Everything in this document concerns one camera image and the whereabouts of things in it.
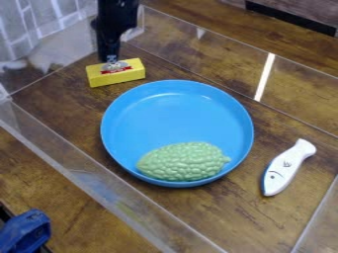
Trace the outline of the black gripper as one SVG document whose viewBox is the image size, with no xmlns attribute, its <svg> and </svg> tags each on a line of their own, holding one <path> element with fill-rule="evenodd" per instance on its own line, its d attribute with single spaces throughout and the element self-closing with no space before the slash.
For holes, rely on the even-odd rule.
<svg viewBox="0 0 338 253">
<path fill-rule="evenodd" d="M 97 42 L 97 56 L 101 62 L 118 60 L 120 36 L 137 26 L 140 0 L 97 0 L 97 15 L 92 28 L 101 38 Z"/>
</svg>

